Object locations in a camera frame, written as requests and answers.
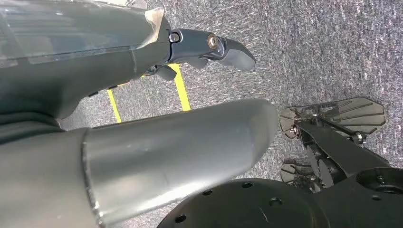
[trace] bolt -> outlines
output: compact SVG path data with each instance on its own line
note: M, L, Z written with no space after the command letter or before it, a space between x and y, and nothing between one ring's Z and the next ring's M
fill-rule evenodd
M294 126L290 129L290 133L298 134L298 128L294 125Z
M358 142L358 144L363 144L364 143L364 137L363 137L363 135L360 133L360 132L357 132L356 134L355 134L356 136L357 136L357 142Z
M211 49L217 49L218 46L217 37L214 34L210 34L209 37L207 37L207 44Z
M178 42L179 40L180 40L180 37L179 37L178 33L174 32L174 33L169 34L169 41L171 43Z

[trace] gray metal tube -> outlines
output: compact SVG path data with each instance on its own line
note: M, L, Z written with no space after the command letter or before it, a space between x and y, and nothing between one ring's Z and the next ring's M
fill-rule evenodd
M98 222L109 227L247 171L277 122L273 105L252 99L88 131L84 159Z
M1 228L96 227L82 166L86 131L0 145Z

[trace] screw hole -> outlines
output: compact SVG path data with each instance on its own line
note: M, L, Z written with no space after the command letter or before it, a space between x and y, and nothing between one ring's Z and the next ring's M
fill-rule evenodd
M380 197L380 196L373 195L373 196L372 196L372 199L375 200L375 201L380 201L380 200L381 200L381 197Z
M183 222L185 220L186 220L186 215L185 214L181 214L180 216L175 218L176 223L181 223L181 222Z
M283 205L283 201L280 198L273 197L269 201L270 206L280 206Z
M213 193L213 190L207 190L202 193L203 196L210 196Z
M242 184L242 187L245 189L250 188L252 186L253 186L252 182L249 181Z

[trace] transparent plastic cover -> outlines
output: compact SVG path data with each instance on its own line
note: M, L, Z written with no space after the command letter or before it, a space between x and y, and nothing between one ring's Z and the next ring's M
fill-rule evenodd
M143 10L90 0L0 2L0 67L133 50L153 43L163 8Z

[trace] yellow tape line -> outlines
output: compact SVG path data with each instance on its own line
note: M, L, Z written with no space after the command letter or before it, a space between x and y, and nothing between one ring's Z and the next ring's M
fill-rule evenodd
M181 70L179 69L179 64L169 64L168 66L170 66L174 71L176 71L175 84L176 89L178 90L179 100L181 101L182 110L189 111L190 104L188 94L186 93L186 88L185 84L183 83L182 73Z
M117 121L118 123L121 123L122 120L120 119L119 112L117 111L117 106L116 106L115 98L114 98L114 96L113 96L112 90L110 90L110 89L108 89L108 96L109 96L109 100L111 101L111 105L112 105L112 109L113 109L114 114L115 114L116 121Z
M186 93L185 84L183 82L182 73L181 73L181 70L179 69L179 64L170 64L169 66L176 72L175 85L176 85L176 90L178 90L178 95L179 95L179 100L181 101L182 110L189 111L190 110L189 99L188 99L188 95ZM108 97L111 102L116 121L118 123L121 123L122 120L120 119L120 115L117 110L115 98L113 96L112 90L110 90L110 89L108 89Z

